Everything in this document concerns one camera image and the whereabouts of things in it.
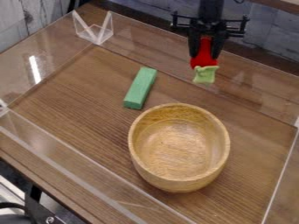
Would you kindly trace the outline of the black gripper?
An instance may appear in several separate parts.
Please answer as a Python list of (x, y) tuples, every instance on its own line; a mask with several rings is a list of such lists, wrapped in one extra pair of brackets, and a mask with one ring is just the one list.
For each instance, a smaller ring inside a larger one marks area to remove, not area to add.
[(173, 14), (171, 30), (189, 34), (190, 55), (197, 57), (201, 48), (202, 35), (213, 36), (211, 57), (217, 59), (227, 38), (242, 38), (250, 21), (247, 15), (242, 19), (223, 19), (222, 17), (191, 17)]

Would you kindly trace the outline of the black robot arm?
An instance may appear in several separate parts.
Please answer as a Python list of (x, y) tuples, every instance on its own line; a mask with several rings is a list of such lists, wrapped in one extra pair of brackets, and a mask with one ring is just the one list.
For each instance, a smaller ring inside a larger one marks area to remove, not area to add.
[(202, 38), (210, 38), (210, 56), (217, 59), (225, 42), (230, 38), (243, 38), (250, 21), (247, 15), (242, 19), (226, 19), (223, 14), (225, 0), (201, 0), (197, 16), (171, 14), (171, 29), (189, 34), (190, 55), (194, 58), (202, 48)]

